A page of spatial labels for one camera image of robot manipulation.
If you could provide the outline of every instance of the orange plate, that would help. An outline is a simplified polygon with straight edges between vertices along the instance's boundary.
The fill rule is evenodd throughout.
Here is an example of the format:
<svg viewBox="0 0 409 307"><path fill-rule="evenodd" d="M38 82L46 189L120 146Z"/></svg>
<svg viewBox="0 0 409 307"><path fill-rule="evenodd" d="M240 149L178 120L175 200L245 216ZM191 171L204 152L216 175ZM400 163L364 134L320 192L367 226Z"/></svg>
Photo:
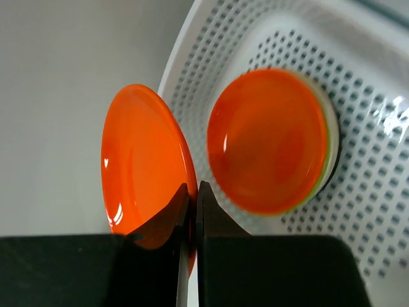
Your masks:
<svg viewBox="0 0 409 307"><path fill-rule="evenodd" d="M102 135L101 177L114 233L128 234L147 222L182 183L196 204L196 175L185 138L164 101L149 88L129 85L115 96ZM191 267L194 257L192 249Z"/></svg>
<svg viewBox="0 0 409 307"><path fill-rule="evenodd" d="M327 129L311 90L285 70L242 75L210 116L210 167L239 207L278 214L297 206L320 177Z"/></svg>

